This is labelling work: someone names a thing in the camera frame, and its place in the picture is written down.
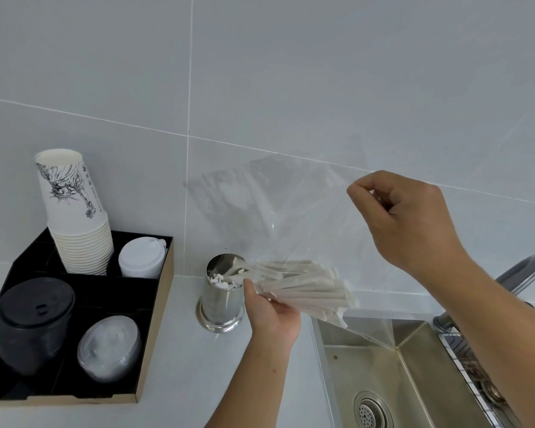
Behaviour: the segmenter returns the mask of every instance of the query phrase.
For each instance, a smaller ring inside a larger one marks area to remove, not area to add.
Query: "drain strainer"
[[[355,396],[353,407],[360,428],[393,428],[390,410],[378,395],[360,392]]]

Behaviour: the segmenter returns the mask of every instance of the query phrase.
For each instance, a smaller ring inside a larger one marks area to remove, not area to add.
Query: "cardboard box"
[[[47,229],[13,263],[0,296],[20,282],[47,276],[70,284],[76,303],[62,349],[36,375],[22,377],[0,359],[0,406],[139,401],[174,276],[173,238],[120,231],[111,233],[115,252],[109,262],[107,276],[66,273]],[[143,236],[166,241],[168,252],[158,280],[121,275],[119,252],[127,242]],[[77,345],[87,329],[111,315],[133,318],[144,346],[139,361],[123,379],[102,384],[90,379],[79,366]]]

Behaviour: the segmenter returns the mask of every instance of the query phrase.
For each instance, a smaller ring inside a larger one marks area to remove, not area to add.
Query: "forearm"
[[[524,426],[535,427],[535,310],[469,257],[419,277],[468,339]]]
[[[290,349],[252,336],[206,428],[274,428]]]

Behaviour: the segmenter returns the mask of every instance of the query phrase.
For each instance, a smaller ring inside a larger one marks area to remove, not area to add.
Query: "stainless steel sink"
[[[355,331],[380,322],[344,319]],[[492,426],[428,323],[392,320],[395,349],[388,349],[312,322],[335,428]]]

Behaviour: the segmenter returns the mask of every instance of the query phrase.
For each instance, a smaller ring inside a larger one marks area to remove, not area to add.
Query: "black cup lid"
[[[0,297],[0,316],[20,328],[44,326],[64,316],[75,294],[56,278],[34,278],[18,284]]]

